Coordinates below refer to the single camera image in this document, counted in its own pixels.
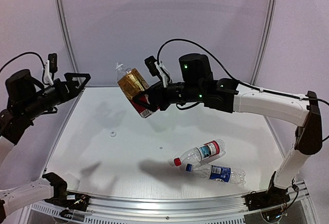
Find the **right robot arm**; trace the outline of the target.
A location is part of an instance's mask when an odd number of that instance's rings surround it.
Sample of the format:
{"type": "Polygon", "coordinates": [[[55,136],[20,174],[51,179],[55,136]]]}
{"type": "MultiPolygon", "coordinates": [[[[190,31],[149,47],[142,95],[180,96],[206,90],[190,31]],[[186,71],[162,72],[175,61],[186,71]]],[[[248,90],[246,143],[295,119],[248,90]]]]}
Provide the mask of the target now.
{"type": "Polygon", "coordinates": [[[296,141],[273,174],[270,190],[287,189],[306,160],[321,150],[322,119],[314,92],[298,96],[251,86],[233,77],[215,80],[205,54],[190,53],[178,61],[183,81],[172,83],[160,61],[153,56],[145,59],[150,74],[160,81],[134,96],[133,101],[151,111],[197,102],[226,113],[257,114],[296,125],[296,141]]]}

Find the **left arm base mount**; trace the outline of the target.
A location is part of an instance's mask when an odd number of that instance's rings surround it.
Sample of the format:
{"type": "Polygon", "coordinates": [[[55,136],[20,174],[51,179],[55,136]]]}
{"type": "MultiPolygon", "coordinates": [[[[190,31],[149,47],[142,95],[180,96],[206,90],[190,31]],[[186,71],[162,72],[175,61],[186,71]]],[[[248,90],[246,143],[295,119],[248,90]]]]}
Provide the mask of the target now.
{"type": "Polygon", "coordinates": [[[63,210],[59,213],[60,217],[72,219],[74,211],[87,211],[90,196],[68,191],[67,182],[53,172],[42,175],[42,178],[46,179],[53,189],[52,196],[44,201],[62,207],[63,210]]]}

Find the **gold label drink bottle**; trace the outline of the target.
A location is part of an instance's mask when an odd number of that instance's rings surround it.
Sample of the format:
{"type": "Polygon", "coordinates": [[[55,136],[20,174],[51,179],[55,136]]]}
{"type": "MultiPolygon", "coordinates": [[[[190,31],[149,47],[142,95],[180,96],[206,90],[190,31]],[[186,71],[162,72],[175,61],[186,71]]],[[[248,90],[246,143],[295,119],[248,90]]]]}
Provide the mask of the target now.
{"type": "Polygon", "coordinates": [[[117,74],[118,86],[132,104],[136,112],[138,112],[142,118],[147,118],[153,114],[153,112],[149,109],[133,101],[133,97],[149,88],[148,83],[139,71],[136,68],[127,68],[123,63],[117,62],[115,64],[115,72],[117,74]]]}

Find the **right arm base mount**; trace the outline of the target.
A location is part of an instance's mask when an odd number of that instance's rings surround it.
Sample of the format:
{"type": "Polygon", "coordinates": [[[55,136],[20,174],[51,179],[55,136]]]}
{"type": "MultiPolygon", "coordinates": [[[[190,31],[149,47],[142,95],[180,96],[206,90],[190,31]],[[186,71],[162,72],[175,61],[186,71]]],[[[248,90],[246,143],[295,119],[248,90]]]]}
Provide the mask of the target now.
{"type": "Polygon", "coordinates": [[[288,189],[279,189],[270,184],[269,189],[261,192],[252,191],[243,196],[248,211],[261,210],[261,217],[266,223],[279,223],[288,209],[299,196],[299,187],[293,180],[291,187],[296,193],[291,203],[288,189]]]}

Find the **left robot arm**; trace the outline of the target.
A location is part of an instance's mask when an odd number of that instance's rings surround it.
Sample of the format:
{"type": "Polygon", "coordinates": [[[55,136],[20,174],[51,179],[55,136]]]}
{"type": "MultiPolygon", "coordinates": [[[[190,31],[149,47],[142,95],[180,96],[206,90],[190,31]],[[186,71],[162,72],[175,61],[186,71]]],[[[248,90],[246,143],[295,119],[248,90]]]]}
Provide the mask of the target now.
{"type": "MultiPolygon", "coordinates": [[[[5,81],[8,93],[6,109],[1,111],[1,161],[18,144],[25,130],[34,120],[55,114],[57,106],[76,98],[91,79],[88,73],[71,73],[46,87],[23,69],[5,81]]],[[[55,173],[46,173],[26,185],[1,190],[1,221],[18,209],[40,200],[73,204],[67,199],[67,182],[55,173]]]]}

